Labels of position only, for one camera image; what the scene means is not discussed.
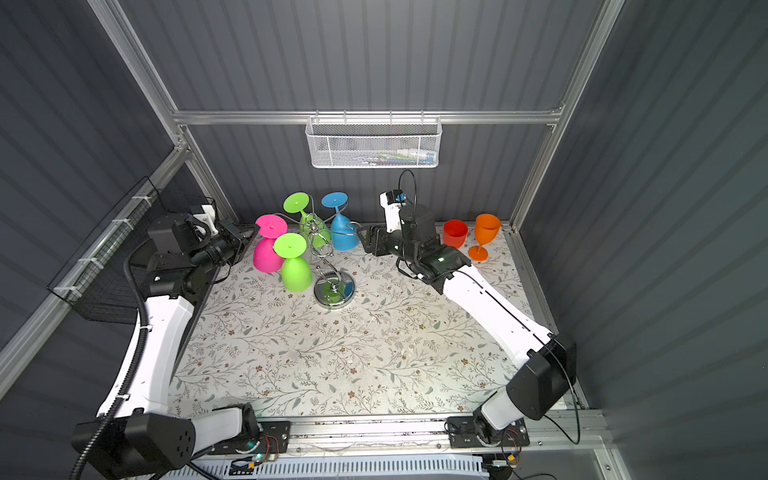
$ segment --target black mounting plate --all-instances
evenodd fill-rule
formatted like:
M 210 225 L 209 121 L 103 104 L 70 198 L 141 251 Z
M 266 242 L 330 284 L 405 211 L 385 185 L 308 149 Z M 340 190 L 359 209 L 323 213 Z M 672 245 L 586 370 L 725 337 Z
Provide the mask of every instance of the black mounting plate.
M 448 429 L 452 449 L 487 447 L 487 445 L 480 443 L 478 436 L 475 434 L 475 427 L 472 424 L 471 416 L 448 417 L 445 427 Z M 502 436 L 502 443 L 493 446 L 501 446 L 505 448 L 505 451 L 514 451 L 515 447 L 527 447 L 530 444 L 531 440 L 528 437 L 528 429 L 525 428 L 525 420 L 519 419 L 507 427 L 507 431 Z
M 270 437 L 274 437 L 274 439 L 269 439 L 270 444 L 270 455 L 273 453 L 285 453 L 288 451 L 288 441 L 290 440 L 290 422 L 261 422 L 259 421 L 259 425 L 261 425 L 262 434 L 261 434 L 261 442 L 257 446 L 256 450 L 249 453 L 248 455 L 255 455 L 257 453 L 264 453 L 266 454 L 266 442 L 267 440 L 264 438 L 265 435 L 268 435 Z M 241 455 L 238 454 L 237 450 L 240 450 L 241 452 L 245 452 L 247 450 L 250 450 L 247 443 L 249 441 L 256 442 L 259 439 L 230 439 L 230 440 L 224 440 L 223 442 L 219 442 L 216 445 L 214 445 L 213 449 L 208 452 L 208 455 Z

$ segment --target white vent grille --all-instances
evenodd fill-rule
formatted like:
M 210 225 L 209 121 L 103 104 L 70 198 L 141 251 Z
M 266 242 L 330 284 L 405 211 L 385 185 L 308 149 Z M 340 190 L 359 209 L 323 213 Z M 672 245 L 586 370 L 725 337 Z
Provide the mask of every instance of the white vent grille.
M 416 478 L 487 478 L 482 471 L 482 459 L 472 455 L 431 454 L 431 455 L 383 455 L 338 458 L 284 458 L 268 462 L 255 468 L 250 475 L 228 475 L 232 459 L 200 459 L 198 466 L 222 479 L 264 478 L 393 478 L 413 476 Z M 164 478 L 192 480 L 201 478 L 191 468 L 168 472 Z
M 434 168 L 441 136 L 440 118 L 360 124 L 312 117 L 306 122 L 306 140 L 317 168 Z

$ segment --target white wire mesh basket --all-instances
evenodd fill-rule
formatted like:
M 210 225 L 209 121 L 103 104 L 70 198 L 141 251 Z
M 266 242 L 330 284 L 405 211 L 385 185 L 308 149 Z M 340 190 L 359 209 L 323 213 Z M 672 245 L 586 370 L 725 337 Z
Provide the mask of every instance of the white wire mesh basket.
M 440 117 L 414 115 L 412 122 L 334 121 L 310 117 L 306 140 L 317 168 L 434 168 L 438 165 Z

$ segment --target cup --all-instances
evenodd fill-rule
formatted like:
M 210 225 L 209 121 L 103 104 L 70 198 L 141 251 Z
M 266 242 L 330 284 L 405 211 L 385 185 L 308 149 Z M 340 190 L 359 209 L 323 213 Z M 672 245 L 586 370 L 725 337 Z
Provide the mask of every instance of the cup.
M 469 227 L 461 220 L 449 220 L 442 228 L 442 242 L 449 247 L 461 248 L 469 233 Z

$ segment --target wine glass base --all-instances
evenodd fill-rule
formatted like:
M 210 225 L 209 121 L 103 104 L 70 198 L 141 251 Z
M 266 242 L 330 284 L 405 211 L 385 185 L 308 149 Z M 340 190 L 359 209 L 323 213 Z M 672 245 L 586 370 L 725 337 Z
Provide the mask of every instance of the wine glass base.
M 488 259 L 488 251 L 483 247 L 472 247 L 469 249 L 469 258 L 475 262 L 484 262 Z
M 315 282 L 315 301 L 334 310 L 351 302 L 355 291 L 355 280 L 347 272 L 341 272 L 341 278 L 335 272 L 326 272 Z

